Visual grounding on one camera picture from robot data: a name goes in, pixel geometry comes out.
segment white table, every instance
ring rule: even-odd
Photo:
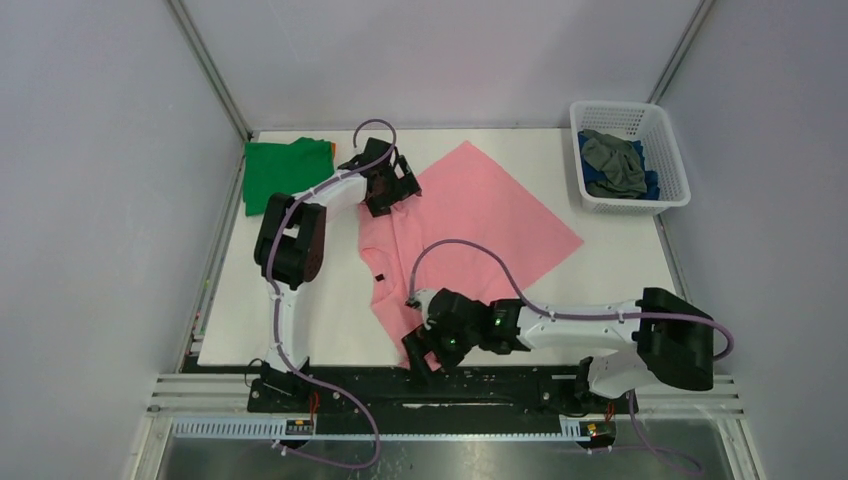
[[[290,143],[301,136],[335,142],[337,164],[353,155],[350,131],[262,132],[258,140]],[[387,131],[364,131],[361,145],[369,136],[391,139]],[[652,217],[592,215],[581,210],[569,130],[398,132],[398,148],[417,174],[465,140],[498,162],[585,242],[527,290],[530,298],[555,305],[585,305],[639,298],[646,286],[673,291]],[[261,222],[261,216],[244,216],[242,202],[211,305],[200,365],[246,365],[253,358],[264,358],[268,349],[268,293],[253,261]],[[371,272],[359,258],[357,244],[358,222],[351,208],[328,225],[324,264],[312,282],[316,301],[308,309],[308,321],[313,365],[398,363],[394,344],[371,313]],[[464,364],[576,363],[597,353],[572,348],[498,356],[475,349]]]

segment pink shirt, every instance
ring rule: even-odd
[[[371,269],[371,310],[401,355],[401,339],[421,324],[404,303],[415,259],[445,238],[494,251],[525,289],[574,253],[583,240],[500,165],[465,142],[418,175],[422,196],[373,218],[359,206],[359,251]],[[415,288],[448,288],[484,303],[515,298],[498,264],[463,245],[443,245],[422,261]]]

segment gray cloth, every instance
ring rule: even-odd
[[[595,170],[607,176],[607,181],[591,182],[586,191],[593,197],[639,198],[648,191],[645,170],[633,144],[595,130],[583,130],[588,138],[580,154]]]

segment gray wall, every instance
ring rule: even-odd
[[[186,0],[256,129],[568,124],[645,101],[698,0]]]
[[[120,475],[238,152],[163,1],[0,2],[0,478]]]
[[[662,102],[692,187],[672,243],[739,340],[770,479],[845,476],[846,24],[842,0],[720,1]]]

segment plastic laundry basket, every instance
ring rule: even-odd
[[[656,215],[669,207],[682,207],[689,203],[689,182],[683,170],[680,150],[674,132],[671,131],[671,122],[662,108],[649,103],[580,101],[571,104],[570,113],[574,160],[577,163],[583,208],[598,213]],[[625,140],[641,140],[645,169],[656,171],[659,178],[659,200],[599,198],[589,195],[583,181],[583,165],[577,141],[577,133],[586,128]]]

